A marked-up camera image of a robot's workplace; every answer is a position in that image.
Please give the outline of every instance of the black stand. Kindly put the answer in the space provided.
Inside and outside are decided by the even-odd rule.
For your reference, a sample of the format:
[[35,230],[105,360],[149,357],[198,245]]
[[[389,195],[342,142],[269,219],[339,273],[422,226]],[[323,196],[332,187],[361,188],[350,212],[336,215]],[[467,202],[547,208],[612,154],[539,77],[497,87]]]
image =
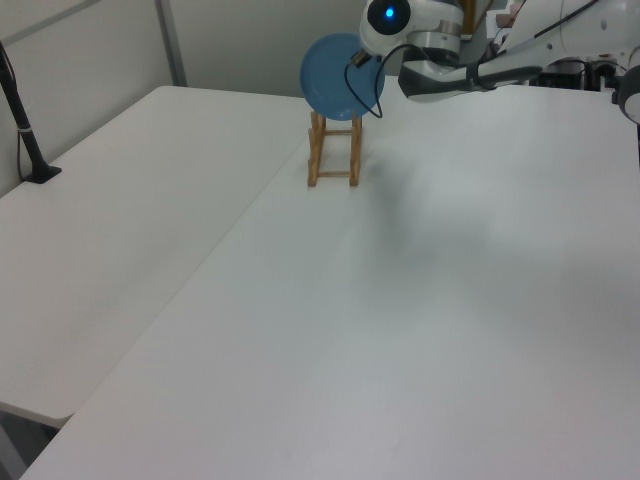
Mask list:
[[20,95],[18,95],[18,86],[15,78],[13,77],[11,67],[9,66],[6,52],[4,47],[0,43],[0,84],[2,84],[2,90],[7,97],[11,113],[18,126],[18,131],[24,142],[24,146],[27,149],[27,153],[31,158],[31,164],[33,168],[31,175],[28,175],[24,181],[32,183],[45,183],[48,180],[59,174],[62,169],[58,167],[52,167],[47,164],[42,158],[40,147],[36,141],[36,136],[33,134],[31,124],[27,118],[27,113],[24,111]]

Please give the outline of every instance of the white wall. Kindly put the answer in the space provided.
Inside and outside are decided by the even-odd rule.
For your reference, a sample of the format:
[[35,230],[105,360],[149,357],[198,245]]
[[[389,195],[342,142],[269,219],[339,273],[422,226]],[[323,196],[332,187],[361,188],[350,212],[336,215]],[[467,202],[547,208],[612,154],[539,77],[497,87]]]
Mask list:
[[170,0],[190,87],[300,96],[307,49],[358,30],[365,0]]
[[[47,161],[155,87],[171,84],[151,0],[101,0],[9,45],[7,53]],[[18,184],[15,135],[0,94],[0,196]]]

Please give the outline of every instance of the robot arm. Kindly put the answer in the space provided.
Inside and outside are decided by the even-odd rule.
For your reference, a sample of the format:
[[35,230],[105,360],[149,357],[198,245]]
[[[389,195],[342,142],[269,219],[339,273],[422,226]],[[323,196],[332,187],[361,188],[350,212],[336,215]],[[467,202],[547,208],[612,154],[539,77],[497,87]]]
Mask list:
[[627,59],[619,105],[640,123],[640,0],[528,0],[492,60],[457,66],[463,12],[455,0],[368,0],[363,50],[385,56],[402,44],[398,82],[416,101],[492,90],[538,76],[566,57],[615,52]]

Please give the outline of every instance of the blue plate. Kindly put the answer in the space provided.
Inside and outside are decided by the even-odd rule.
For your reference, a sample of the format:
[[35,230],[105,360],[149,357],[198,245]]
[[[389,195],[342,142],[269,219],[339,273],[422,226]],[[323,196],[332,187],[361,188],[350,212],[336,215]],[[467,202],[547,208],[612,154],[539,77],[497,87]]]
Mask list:
[[[333,33],[321,38],[307,51],[300,68],[302,93],[311,108],[332,120],[351,120],[368,112],[353,96],[344,81],[344,67],[360,50],[360,39],[352,33]],[[373,85],[380,63],[369,60],[360,68],[350,66],[351,87],[372,110],[376,104]],[[380,74],[378,92],[384,88],[384,72]]]

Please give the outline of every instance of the white table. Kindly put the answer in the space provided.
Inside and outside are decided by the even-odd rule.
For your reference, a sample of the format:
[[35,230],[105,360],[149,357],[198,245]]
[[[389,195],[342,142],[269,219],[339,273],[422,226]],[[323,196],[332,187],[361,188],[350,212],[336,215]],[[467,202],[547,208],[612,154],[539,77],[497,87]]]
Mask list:
[[308,189],[300,146],[24,479],[638,478],[638,157],[608,101],[388,82],[360,186]]
[[300,99],[163,87],[0,200],[0,410],[62,425],[304,141]]

